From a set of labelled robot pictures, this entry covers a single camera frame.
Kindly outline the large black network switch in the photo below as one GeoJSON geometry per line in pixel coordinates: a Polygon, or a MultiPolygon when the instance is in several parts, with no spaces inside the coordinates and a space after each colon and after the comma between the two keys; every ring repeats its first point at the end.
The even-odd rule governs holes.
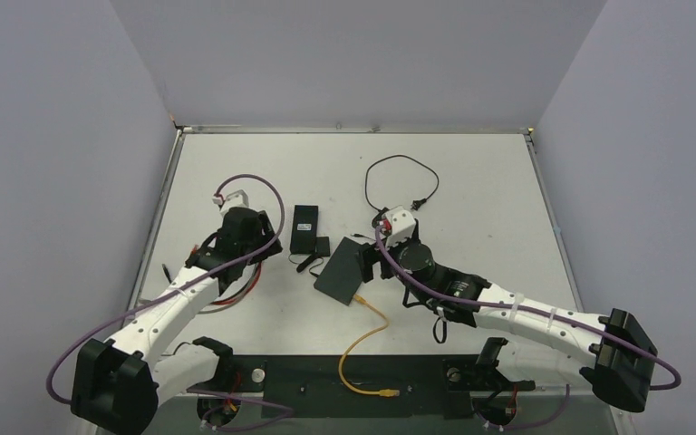
{"type": "Polygon", "coordinates": [[[361,248],[358,242],[344,237],[316,278],[314,289],[343,305],[350,305],[363,285],[358,260],[361,248]]]}

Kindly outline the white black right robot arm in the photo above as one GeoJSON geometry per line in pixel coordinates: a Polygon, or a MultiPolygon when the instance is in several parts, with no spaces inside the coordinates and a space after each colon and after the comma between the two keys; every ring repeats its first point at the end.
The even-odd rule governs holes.
{"type": "Polygon", "coordinates": [[[371,243],[353,260],[364,283],[381,267],[383,279],[402,283],[412,306],[430,310],[444,323],[499,331],[475,362],[488,387],[513,383],[562,383],[588,387],[617,409],[643,412],[658,366],[658,351],[636,317],[622,309],[590,314],[538,302],[486,278],[436,262],[406,212],[386,219],[371,243]]]}

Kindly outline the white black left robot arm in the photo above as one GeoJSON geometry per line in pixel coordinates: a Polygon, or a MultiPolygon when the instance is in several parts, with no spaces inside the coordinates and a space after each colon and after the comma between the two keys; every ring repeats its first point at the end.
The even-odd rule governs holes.
{"type": "Polygon", "coordinates": [[[233,350],[199,337],[171,356],[165,351],[207,305],[244,270],[281,252],[267,214],[244,206],[223,221],[186,261],[153,304],[105,341],[91,339],[77,354],[71,412],[114,434],[141,434],[160,405],[204,382],[226,388],[234,377],[233,350]]]}

